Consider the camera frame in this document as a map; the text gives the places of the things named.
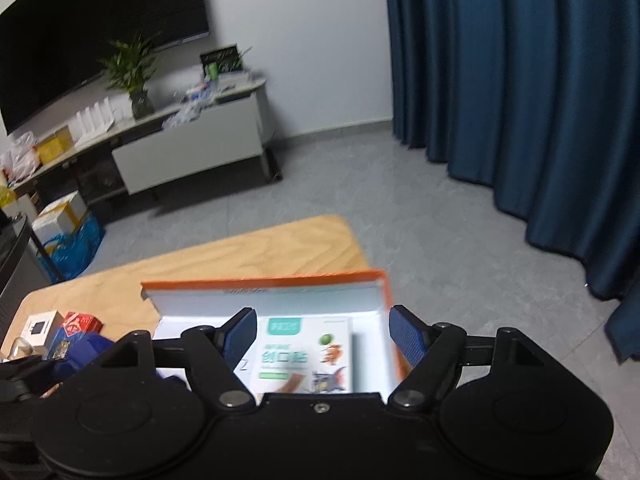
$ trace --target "white packaging box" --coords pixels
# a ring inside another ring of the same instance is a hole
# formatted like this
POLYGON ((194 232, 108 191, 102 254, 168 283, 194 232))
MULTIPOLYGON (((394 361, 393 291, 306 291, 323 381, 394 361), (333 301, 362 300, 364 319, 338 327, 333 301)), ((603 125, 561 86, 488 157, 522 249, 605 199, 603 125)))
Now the white packaging box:
POLYGON ((54 200, 42 210, 40 215, 42 216, 50 211, 53 211, 56 208, 64 206, 65 204, 67 204, 71 209, 72 215, 80 223, 82 223, 84 215, 86 214, 86 204, 84 203, 84 200, 82 200, 82 197, 80 196, 80 193, 78 191, 73 191, 68 195, 63 196, 62 198, 54 200))
MULTIPOLYGON (((383 270, 284 278, 144 282, 142 287, 143 297, 151 300, 160 315, 154 339, 180 337, 184 330, 194 326, 222 326, 246 306, 256 311, 258 332, 273 317, 348 318, 352 392, 378 392, 386 402, 407 374, 389 335, 392 300, 383 270)), ((260 393, 254 392, 251 384, 257 353, 254 342, 234 373, 259 398, 260 393)), ((158 368, 158 372, 164 377, 187 380, 181 368, 158 368)))
POLYGON ((47 205, 31 227, 45 244, 55 236, 74 233, 82 225, 86 212, 84 200, 74 191, 47 205))
POLYGON ((63 319, 57 310, 32 314, 27 318, 20 337, 33 346, 37 354, 46 355, 63 319))
POLYGON ((348 317, 270 317, 258 325, 255 344, 256 396, 353 392, 348 317))

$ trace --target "cartoon cat illustration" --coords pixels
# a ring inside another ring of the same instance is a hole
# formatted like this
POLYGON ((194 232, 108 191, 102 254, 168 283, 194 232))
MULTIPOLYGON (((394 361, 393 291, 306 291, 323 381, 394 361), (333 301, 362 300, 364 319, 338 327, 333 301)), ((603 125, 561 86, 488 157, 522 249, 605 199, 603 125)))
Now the cartoon cat illustration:
POLYGON ((346 388, 343 386, 344 376, 342 371, 346 367, 338 368, 332 374, 318 374, 314 372, 314 393, 330 394, 331 392, 343 392, 346 388))

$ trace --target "bandage box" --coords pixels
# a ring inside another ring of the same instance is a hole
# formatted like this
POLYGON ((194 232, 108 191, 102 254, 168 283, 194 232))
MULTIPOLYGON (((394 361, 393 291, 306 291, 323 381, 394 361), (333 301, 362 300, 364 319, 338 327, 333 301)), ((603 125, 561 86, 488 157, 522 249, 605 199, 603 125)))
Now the bandage box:
POLYGON ((251 390, 351 393, 351 364, 348 317, 268 317, 258 324, 251 390))

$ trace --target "yellow box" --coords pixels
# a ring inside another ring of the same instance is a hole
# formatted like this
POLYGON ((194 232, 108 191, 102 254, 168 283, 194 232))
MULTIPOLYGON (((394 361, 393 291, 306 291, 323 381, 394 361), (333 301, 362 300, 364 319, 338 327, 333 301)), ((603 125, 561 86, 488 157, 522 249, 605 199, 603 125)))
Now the yellow box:
POLYGON ((66 150, 71 149, 73 145, 74 142, 71 138, 71 131, 68 126, 64 126, 42 142, 39 142, 36 149, 38 150, 41 163, 47 164, 65 153, 66 150))

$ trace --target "small white box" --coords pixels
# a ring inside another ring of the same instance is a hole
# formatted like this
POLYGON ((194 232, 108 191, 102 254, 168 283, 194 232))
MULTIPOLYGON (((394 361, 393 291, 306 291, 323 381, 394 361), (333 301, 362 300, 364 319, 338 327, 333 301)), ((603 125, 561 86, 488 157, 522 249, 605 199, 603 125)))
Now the small white box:
POLYGON ((347 317, 270 317, 258 324, 256 343, 251 390, 258 396, 353 391, 347 317))
POLYGON ((9 218, 14 218, 24 213, 30 222, 33 222, 38 217, 38 212, 33 206, 29 195, 22 195, 16 202, 3 206, 2 211, 9 218))
POLYGON ((20 337, 25 339, 37 354, 46 355, 63 317, 57 310, 33 314, 27 318, 20 337))
POLYGON ((55 236, 72 234, 82 225, 86 205, 77 191, 54 200, 33 221, 32 228, 45 244, 55 236))

